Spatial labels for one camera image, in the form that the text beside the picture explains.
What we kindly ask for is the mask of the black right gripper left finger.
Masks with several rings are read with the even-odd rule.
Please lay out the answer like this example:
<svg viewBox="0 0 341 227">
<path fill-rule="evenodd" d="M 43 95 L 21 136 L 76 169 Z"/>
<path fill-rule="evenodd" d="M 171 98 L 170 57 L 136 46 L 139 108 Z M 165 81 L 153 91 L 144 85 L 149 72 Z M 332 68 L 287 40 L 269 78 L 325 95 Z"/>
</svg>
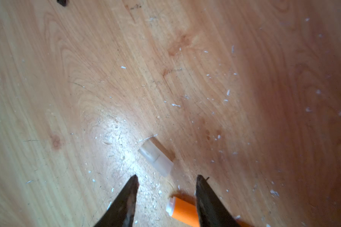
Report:
<svg viewBox="0 0 341 227">
<path fill-rule="evenodd" d="M 136 197 L 139 188 L 137 175 L 127 181 L 95 227 L 132 227 L 135 216 Z"/>
</svg>

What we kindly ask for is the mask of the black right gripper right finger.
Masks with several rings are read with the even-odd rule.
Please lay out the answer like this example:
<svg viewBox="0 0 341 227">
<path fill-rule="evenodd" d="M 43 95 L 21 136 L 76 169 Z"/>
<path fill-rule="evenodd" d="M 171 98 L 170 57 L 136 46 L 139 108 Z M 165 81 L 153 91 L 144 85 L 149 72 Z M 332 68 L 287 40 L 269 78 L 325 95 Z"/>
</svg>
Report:
<svg viewBox="0 0 341 227">
<path fill-rule="evenodd" d="M 198 175 L 196 180 L 196 200 L 201 227 L 240 226 L 202 175 Z"/>
</svg>

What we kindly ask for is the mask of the orange highlighter pen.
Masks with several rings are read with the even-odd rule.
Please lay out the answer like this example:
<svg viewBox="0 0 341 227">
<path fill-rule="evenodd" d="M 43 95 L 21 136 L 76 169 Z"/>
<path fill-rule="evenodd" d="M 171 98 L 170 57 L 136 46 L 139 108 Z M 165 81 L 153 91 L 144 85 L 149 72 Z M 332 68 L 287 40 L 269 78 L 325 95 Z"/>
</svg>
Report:
<svg viewBox="0 0 341 227">
<path fill-rule="evenodd" d="M 205 220 L 204 223 L 199 221 L 199 215 L 196 205 L 188 203 L 178 197 L 171 197 L 168 200 L 166 211 L 168 215 L 178 221 L 181 221 L 192 227 L 250 227 L 246 222 L 236 219 L 235 223 L 214 224 Z"/>
</svg>

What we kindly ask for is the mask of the small translucent pen cap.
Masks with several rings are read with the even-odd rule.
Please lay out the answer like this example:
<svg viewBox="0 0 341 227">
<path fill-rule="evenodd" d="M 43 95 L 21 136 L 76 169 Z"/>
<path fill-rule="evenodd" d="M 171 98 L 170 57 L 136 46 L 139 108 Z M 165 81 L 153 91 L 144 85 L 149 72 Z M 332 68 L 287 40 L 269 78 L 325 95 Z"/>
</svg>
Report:
<svg viewBox="0 0 341 227">
<path fill-rule="evenodd" d="M 161 176 L 167 177 L 173 168 L 173 162 L 150 140 L 145 141 L 138 152 Z"/>
</svg>

